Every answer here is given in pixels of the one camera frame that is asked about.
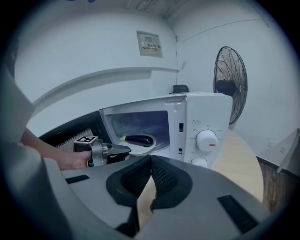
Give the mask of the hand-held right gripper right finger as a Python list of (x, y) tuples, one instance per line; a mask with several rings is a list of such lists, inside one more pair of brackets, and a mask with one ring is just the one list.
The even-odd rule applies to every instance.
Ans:
[(224, 175), (161, 156), (151, 157), (157, 197), (142, 240), (233, 240), (269, 211)]

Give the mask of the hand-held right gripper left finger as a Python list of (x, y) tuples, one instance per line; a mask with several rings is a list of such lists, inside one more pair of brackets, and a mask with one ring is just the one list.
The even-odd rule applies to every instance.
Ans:
[(151, 176), (151, 157), (62, 172), (75, 195), (98, 218), (126, 235), (147, 222), (140, 200)]

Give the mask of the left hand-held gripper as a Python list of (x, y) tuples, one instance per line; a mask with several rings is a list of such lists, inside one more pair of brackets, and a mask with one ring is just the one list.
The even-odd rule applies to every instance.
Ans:
[[(113, 155), (108, 156), (109, 150), (112, 150)], [(104, 143), (96, 136), (81, 136), (73, 141), (73, 152), (82, 151), (91, 152), (87, 166), (95, 167), (124, 161), (131, 149), (128, 146)]]

